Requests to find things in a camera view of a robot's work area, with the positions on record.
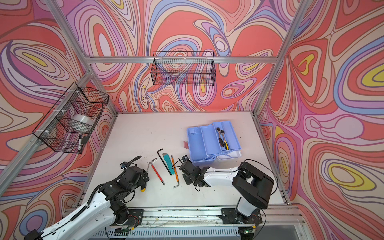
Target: black bracket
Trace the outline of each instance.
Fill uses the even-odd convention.
[[[221,209],[221,216],[218,217],[223,220],[223,224],[252,223],[258,226],[263,223],[259,209],[256,209],[249,217],[246,217],[238,213],[235,208],[223,208]]]
[[[124,227],[137,227],[141,225],[143,219],[144,209],[128,209],[128,221],[124,224]]]

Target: allen key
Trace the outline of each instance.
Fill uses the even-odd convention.
[[[165,168],[167,169],[167,171],[169,172],[169,175],[172,176],[172,173],[171,173],[170,170],[168,169],[167,164],[164,162],[163,158],[162,158],[162,157],[160,156],[160,154],[159,154],[159,152],[162,151],[162,150],[163,150],[163,149],[158,150],[158,151],[157,151],[157,154],[159,155],[159,158],[160,158],[161,161],[163,162],[164,167],[165,167]]]

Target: black cable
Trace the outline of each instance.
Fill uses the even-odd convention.
[[[264,225],[265,225],[265,222],[266,222],[266,215],[265,215],[265,212],[264,212],[262,209],[260,209],[260,210],[264,213],[265,221],[264,221],[264,224],[263,224],[262,228],[260,228],[259,232],[256,233],[255,236],[254,236],[252,239],[255,239],[255,238],[257,237],[257,235],[259,235],[259,233],[262,231],[262,229],[263,229],[263,227],[264,227]]]
[[[109,236],[108,236],[107,228],[105,227],[104,229],[105,229],[105,234],[107,235],[108,240],[111,240],[111,239],[109,238]]]
[[[134,161],[136,161],[136,160],[138,160],[138,159],[140,159],[140,158],[141,158],[141,156],[137,156],[137,157],[135,157],[134,159],[132,159],[131,161],[129,161],[129,163],[127,164],[128,167],[129,167]]]
[[[228,171],[228,172],[237,172],[239,171],[238,169],[236,171]],[[213,172],[226,172],[226,171],[213,171]],[[205,173],[208,173],[208,172],[205,172]]]
[[[123,170],[122,173],[120,173],[120,175],[118,175],[115,179],[113,179],[112,181],[117,181],[118,179],[120,179],[121,176],[123,176],[125,173],[126,173],[126,169]]]
[[[97,185],[97,187],[92,191],[91,195],[89,196],[88,202],[87,202],[88,206],[91,204],[92,198],[96,194],[97,190],[99,190],[99,188],[101,188],[103,185],[104,185],[104,183]]]
[[[274,194],[276,192],[276,190],[279,188],[279,181],[278,181],[279,179],[277,178],[276,174],[274,172],[272,172],[271,169],[269,169],[266,165],[262,164],[261,162],[258,162],[256,160],[252,160],[252,159],[246,159],[246,160],[244,160],[244,162],[247,161],[247,160],[254,161],[254,162],[257,162],[258,164],[263,165],[266,169],[271,171],[271,173],[275,176],[275,178],[276,178],[276,189],[271,193],[271,195]]]
[[[60,227],[56,228],[55,231],[59,230],[60,228],[62,228],[63,226],[67,225],[67,223],[71,222],[72,220],[69,220],[68,222],[64,223],[63,225],[61,225]]]
[[[133,200],[133,198],[135,197],[135,194],[136,194],[136,191],[135,190],[133,190],[133,196],[132,196],[132,198],[128,201],[128,202],[126,202],[126,201],[124,201],[124,199],[122,200],[123,201],[123,203],[129,203],[130,201],[132,201]]]
[[[48,234],[46,234],[46,235],[44,235],[44,236],[40,236],[40,238],[38,239],[38,240],[42,240],[43,239],[43,237],[46,237],[46,236],[48,236],[48,235],[51,235],[51,234],[53,234],[54,232],[50,232],[50,233],[48,233]]]
[[[180,162],[180,161],[181,161],[181,159],[179,159],[177,162],[175,162],[175,164],[178,163],[178,162]],[[175,164],[172,165],[172,167],[171,167],[172,169],[175,168],[175,167],[174,167]]]

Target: toolbox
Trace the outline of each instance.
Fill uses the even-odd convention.
[[[224,130],[220,135],[217,128]],[[207,126],[187,129],[190,160],[197,166],[208,166],[214,161],[241,157],[241,147],[231,121],[214,122]],[[222,147],[219,138],[225,138],[229,150]]]

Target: yellow tool handle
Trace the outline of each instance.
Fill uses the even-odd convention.
[[[173,156],[171,155],[171,159],[172,159],[172,166],[175,165],[175,162],[173,161]],[[174,170],[175,170],[175,175],[176,175],[176,181],[179,181],[179,177],[177,176],[177,171],[176,171],[176,167],[174,167]]]
[[[227,141],[224,141],[224,147],[225,147],[226,150],[229,150],[229,146],[228,146]]]

